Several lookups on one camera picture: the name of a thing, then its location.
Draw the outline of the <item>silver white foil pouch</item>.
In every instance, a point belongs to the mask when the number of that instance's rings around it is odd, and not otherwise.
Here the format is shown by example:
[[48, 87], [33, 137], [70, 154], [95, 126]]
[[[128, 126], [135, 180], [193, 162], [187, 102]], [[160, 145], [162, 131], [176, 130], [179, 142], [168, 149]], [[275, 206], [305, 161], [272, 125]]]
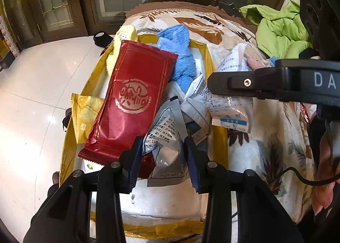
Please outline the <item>silver white foil pouch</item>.
[[177, 185], [188, 178], [183, 147], [186, 137], [179, 98], [173, 96], [160, 107], [143, 140], [143, 154], [152, 153], [155, 163], [148, 187]]

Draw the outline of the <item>red foil snack packet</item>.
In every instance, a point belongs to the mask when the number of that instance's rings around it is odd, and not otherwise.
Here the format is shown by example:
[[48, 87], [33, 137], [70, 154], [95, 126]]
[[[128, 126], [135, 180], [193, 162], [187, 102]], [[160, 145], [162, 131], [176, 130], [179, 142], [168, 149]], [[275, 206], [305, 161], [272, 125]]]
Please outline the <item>red foil snack packet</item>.
[[123, 41], [104, 103], [78, 157], [107, 165], [145, 136], [159, 109], [177, 55]]

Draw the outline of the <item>blue knitted towel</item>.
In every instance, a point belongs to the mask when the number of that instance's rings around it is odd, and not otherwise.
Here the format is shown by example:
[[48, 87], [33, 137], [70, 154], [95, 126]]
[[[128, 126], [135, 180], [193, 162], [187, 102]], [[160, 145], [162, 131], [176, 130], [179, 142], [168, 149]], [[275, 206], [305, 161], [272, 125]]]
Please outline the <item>blue knitted towel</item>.
[[177, 55], [170, 81], [175, 81], [186, 93], [197, 76], [195, 59], [189, 48], [190, 33], [188, 28], [183, 24], [173, 25], [160, 31], [157, 36], [158, 49]]

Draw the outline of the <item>lime green jacket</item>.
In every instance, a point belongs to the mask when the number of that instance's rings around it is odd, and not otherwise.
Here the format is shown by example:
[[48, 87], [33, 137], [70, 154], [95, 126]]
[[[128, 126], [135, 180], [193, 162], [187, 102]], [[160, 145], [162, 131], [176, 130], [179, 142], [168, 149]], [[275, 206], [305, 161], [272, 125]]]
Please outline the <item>lime green jacket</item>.
[[279, 11], [251, 4], [241, 7], [239, 12], [257, 26], [257, 47], [269, 57], [297, 59], [302, 51], [312, 47], [300, 18], [300, 5], [292, 0]]

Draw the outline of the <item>white blue medical packet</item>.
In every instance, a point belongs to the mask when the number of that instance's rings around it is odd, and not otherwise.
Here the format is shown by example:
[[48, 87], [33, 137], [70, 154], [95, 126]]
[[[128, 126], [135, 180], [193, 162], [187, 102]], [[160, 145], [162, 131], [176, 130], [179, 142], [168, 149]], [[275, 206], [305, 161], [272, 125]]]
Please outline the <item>white blue medical packet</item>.
[[[223, 59], [217, 72], [249, 72], [245, 58], [247, 43], [239, 43]], [[206, 105], [212, 117], [212, 125], [250, 133], [254, 114], [251, 97], [214, 95], [207, 91]]]

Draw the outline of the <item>yellow foil packet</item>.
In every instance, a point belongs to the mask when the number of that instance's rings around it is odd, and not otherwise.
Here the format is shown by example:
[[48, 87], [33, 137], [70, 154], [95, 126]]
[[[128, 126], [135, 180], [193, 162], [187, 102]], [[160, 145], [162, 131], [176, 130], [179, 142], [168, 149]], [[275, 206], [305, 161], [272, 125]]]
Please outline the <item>yellow foil packet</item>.
[[71, 117], [77, 144], [83, 144], [88, 139], [103, 103], [104, 99], [99, 97], [71, 95]]

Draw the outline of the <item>floral plush blanket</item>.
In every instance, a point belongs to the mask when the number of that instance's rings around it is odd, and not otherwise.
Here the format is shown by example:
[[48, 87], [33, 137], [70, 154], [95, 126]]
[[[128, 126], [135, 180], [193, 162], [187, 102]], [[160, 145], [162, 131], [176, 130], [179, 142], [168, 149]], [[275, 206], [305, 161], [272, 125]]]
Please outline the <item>floral plush blanket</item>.
[[[245, 58], [250, 71], [273, 65], [257, 47], [257, 26], [242, 15], [229, 16], [224, 10], [184, 2], [142, 4], [127, 13], [127, 23], [140, 33], [185, 25], [191, 39], [207, 45], [214, 71], [239, 43], [247, 43]], [[253, 99], [250, 133], [227, 129], [228, 165], [234, 171], [255, 170], [295, 222], [312, 210], [320, 214], [333, 199], [332, 185], [312, 188], [293, 174], [279, 177], [295, 167], [309, 180], [332, 175], [327, 165], [330, 147], [324, 124], [316, 118], [316, 107], [298, 102]]]

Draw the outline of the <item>gold rimmed white box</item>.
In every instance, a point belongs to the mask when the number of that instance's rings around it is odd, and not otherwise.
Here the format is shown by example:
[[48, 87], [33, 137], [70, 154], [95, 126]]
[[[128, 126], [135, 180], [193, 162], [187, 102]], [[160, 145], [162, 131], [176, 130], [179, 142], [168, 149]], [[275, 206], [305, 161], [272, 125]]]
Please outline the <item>gold rimmed white box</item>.
[[[207, 45], [191, 39], [189, 47], [194, 51], [194, 58], [200, 59], [203, 76], [212, 74], [214, 65]], [[80, 95], [105, 98], [109, 83], [106, 59], [112, 49], [112, 45], [109, 45], [102, 51]], [[207, 138], [209, 157], [225, 167], [228, 166], [227, 135], [225, 128], [213, 126]], [[90, 162], [93, 165], [93, 170], [90, 170], [87, 163], [78, 158], [80, 147], [82, 146], [77, 143], [73, 120], [71, 120], [63, 145], [60, 185], [66, 181], [73, 170], [80, 168], [83, 171], [94, 172], [103, 167]], [[199, 195], [195, 192], [189, 178], [178, 185], [165, 187], [147, 187], [146, 179], [138, 179], [132, 193], [120, 195], [125, 234], [132, 238], [152, 240], [201, 234], [207, 197], [207, 194]]]

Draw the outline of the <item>black roll on floor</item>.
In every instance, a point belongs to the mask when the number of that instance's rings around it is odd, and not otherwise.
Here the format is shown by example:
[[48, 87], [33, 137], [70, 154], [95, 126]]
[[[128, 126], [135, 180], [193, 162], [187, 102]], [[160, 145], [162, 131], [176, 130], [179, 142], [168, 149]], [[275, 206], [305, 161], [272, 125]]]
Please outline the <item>black roll on floor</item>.
[[113, 41], [113, 37], [105, 31], [99, 31], [93, 35], [93, 40], [96, 46], [105, 48]]

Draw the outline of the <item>yellow sponge cloth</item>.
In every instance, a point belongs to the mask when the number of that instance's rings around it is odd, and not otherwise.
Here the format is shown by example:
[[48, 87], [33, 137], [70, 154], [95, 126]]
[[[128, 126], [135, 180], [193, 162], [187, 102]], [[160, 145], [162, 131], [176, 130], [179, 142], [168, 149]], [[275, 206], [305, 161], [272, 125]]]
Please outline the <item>yellow sponge cloth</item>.
[[113, 73], [113, 69], [118, 60], [121, 44], [124, 41], [133, 41], [133, 42], [138, 41], [137, 31], [135, 27], [131, 24], [123, 25], [122, 27], [120, 27], [118, 32], [115, 34], [115, 37], [113, 39], [113, 49], [109, 53], [106, 59], [106, 69], [107, 69], [108, 76], [111, 76], [111, 74]]

